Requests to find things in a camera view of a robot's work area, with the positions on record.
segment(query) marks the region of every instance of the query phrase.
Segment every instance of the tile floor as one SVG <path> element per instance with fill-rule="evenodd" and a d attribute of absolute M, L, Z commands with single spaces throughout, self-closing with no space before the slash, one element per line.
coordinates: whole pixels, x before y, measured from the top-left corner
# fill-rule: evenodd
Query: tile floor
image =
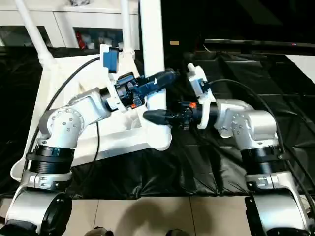
<path fill-rule="evenodd" d="M 10 199 L 4 199 L 0 215 Z M 64 236 L 83 236 L 95 226 L 115 236 L 164 236 L 183 229 L 191 236 L 251 236 L 244 197 L 154 197 L 136 201 L 75 200 Z"/>

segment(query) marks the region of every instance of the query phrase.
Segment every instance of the black tablecloth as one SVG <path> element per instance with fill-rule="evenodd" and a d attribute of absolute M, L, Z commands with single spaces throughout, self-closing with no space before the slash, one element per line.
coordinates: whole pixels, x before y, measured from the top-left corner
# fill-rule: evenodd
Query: black tablecloth
<path fill-rule="evenodd" d="M 96 54 L 95 50 L 52 49 L 55 57 Z M 209 81 L 233 79 L 261 95 L 276 115 L 283 139 L 315 178 L 315 85 L 284 55 L 241 55 L 199 52 L 165 55 L 166 67 L 182 72 L 167 89 L 168 102 L 193 101 L 186 64 L 204 69 Z M 143 72 L 142 58 L 136 64 Z M 17 183 L 10 178 L 12 165 L 23 155 L 41 75 L 34 49 L 0 48 L 0 193 L 12 195 Z M 241 99 L 263 109 L 252 96 L 228 84 L 218 84 L 216 98 Z M 232 138 L 222 139 L 216 130 L 198 133 L 172 129 L 166 151 L 146 149 L 72 168 L 69 193 L 77 198 L 136 199 L 143 196 L 246 195 L 245 170 Z M 305 180 L 301 170 L 295 170 Z"/>

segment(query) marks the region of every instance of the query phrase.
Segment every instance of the white cabinet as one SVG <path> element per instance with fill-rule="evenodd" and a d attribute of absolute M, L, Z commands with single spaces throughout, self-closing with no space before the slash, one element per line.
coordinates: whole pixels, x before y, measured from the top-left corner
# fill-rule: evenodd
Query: white cabinet
<path fill-rule="evenodd" d="M 65 46 L 53 12 L 31 11 L 30 13 L 47 45 Z M 31 44 L 18 11 L 0 12 L 0 44 L 2 46 L 29 46 Z"/>
<path fill-rule="evenodd" d="M 115 46 L 123 40 L 119 0 L 91 0 L 71 6 L 68 0 L 24 0 L 47 45 L 76 47 L 80 35 L 98 47 L 102 38 Z M 139 49 L 138 0 L 129 0 L 131 40 Z M 30 38 L 13 0 L 0 0 L 0 46 L 29 46 Z"/>
<path fill-rule="evenodd" d="M 122 18 L 117 13 L 54 12 L 66 47 L 78 48 L 76 33 L 92 36 L 95 46 L 102 35 L 114 41 L 115 46 L 123 40 Z M 139 49 L 138 15 L 130 14 L 131 41 L 133 49 Z"/>

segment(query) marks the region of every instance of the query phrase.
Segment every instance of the white pipe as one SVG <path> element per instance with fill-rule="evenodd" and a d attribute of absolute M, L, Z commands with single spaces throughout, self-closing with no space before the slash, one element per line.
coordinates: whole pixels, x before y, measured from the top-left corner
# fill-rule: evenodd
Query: white pipe
<path fill-rule="evenodd" d="M 164 71 L 164 49 L 160 0 L 140 0 L 142 45 L 145 76 Z M 147 97 L 149 110 L 166 109 L 163 89 Z M 172 136 L 168 126 L 146 123 L 148 144 L 157 150 L 168 149 Z"/>
<path fill-rule="evenodd" d="M 132 53 L 131 45 L 131 29 L 130 29 L 130 15 L 129 15 L 129 2 L 128 0 L 121 0 L 122 7 L 122 20 L 123 20 L 123 39 L 124 39 L 124 53 Z"/>
<path fill-rule="evenodd" d="M 20 15 L 23 19 L 26 30 L 31 37 L 31 40 L 37 50 L 38 59 L 42 67 L 48 66 L 49 68 L 55 64 L 55 59 L 48 51 L 43 38 L 41 37 L 37 26 L 31 18 L 29 10 L 24 4 L 23 0 L 15 0 L 16 7 L 18 8 Z"/>

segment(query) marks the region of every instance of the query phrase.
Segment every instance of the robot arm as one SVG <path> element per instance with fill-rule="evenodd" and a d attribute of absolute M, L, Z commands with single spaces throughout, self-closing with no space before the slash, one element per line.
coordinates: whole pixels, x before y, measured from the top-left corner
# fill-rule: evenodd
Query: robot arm
<path fill-rule="evenodd" d="M 245 203 L 252 236 L 313 234 L 312 222 L 281 155 L 274 117 L 240 100 L 216 100 L 203 70 L 191 64 L 189 70 L 198 103 L 180 102 L 174 111 L 146 111 L 144 118 L 184 129 L 214 126 L 222 138 L 235 139 L 247 172 L 250 196 Z"/>
<path fill-rule="evenodd" d="M 126 110 L 143 105 L 146 95 L 165 88 L 178 76 L 175 71 L 164 71 L 136 79 L 128 73 L 117 80 L 116 97 L 110 97 L 106 88 L 94 88 L 47 111 L 39 122 L 42 136 L 26 156 L 21 183 L 0 235 L 61 236 L 72 210 L 65 190 L 71 182 L 70 168 L 80 134 L 119 107 Z"/>

